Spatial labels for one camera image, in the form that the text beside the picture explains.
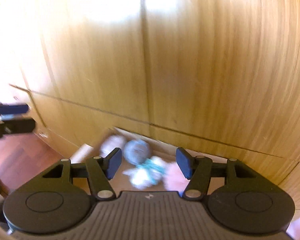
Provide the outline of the cardboard tray box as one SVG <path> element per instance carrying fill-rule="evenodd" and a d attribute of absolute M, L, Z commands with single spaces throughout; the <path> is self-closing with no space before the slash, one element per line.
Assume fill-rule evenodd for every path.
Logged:
<path fill-rule="evenodd" d="M 177 147 L 119 128 L 108 129 L 95 145 L 83 144 L 70 158 L 73 164 L 90 157 L 105 158 L 115 148 L 122 151 L 122 163 L 110 180 L 121 191 L 177 191 L 182 194 L 189 180 L 176 161 Z"/>

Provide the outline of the pale lilac sock roll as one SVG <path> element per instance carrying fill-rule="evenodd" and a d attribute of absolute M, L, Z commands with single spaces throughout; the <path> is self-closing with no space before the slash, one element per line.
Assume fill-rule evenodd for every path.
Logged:
<path fill-rule="evenodd" d="M 99 156 L 105 158 L 114 148 L 123 148 L 126 144 L 126 139 L 122 135 L 110 135 L 102 142 L 100 146 Z"/>

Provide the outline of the pink fluffy sock ball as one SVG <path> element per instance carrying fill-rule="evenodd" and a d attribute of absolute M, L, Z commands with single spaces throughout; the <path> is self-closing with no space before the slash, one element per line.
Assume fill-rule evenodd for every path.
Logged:
<path fill-rule="evenodd" d="M 167 191 L 177 191 L 180 195 L 183 194 L 189 183 L 189 180 L 184 177 L 176 162 L 166 165 L 165 175 L 162 181 Z"/>

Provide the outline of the blue-grey sock roll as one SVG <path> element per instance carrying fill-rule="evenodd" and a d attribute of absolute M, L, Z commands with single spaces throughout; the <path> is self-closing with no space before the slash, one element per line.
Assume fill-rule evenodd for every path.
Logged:
<path fill-rule="evenodd" d="M 123 148 L 123 157 L 132 165 L 142 164 L 151 157 L 150 146 L 141 139 L 131 140 Z"/>

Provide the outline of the white sock roll turquoise band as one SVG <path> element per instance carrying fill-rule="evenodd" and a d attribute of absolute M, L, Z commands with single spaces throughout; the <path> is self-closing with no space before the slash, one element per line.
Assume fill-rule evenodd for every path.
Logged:
<path fill-rule="evenodd" d="M 123 171 L 129 177 L 131 185 L 138 190 L 145 190 L 158 185 L 165 175 L 168 163 L 160 157 L 153 156 L 134 168 Z"/>

